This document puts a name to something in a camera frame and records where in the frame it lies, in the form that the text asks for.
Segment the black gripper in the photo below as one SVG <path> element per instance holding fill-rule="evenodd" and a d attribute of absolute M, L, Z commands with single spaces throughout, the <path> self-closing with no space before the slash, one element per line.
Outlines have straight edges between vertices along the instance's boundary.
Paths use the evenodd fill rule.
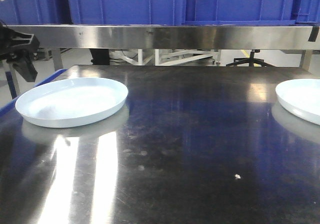
<path fill-rule="evenodd" d="M 0 59 L 12 61 L 13 68 L 26 82 L 35 82 L 38 72 L 36 71 L 31 53 L 36 53 L 40 42 L 34 34 L 20 33 L 0 26 Z"/>

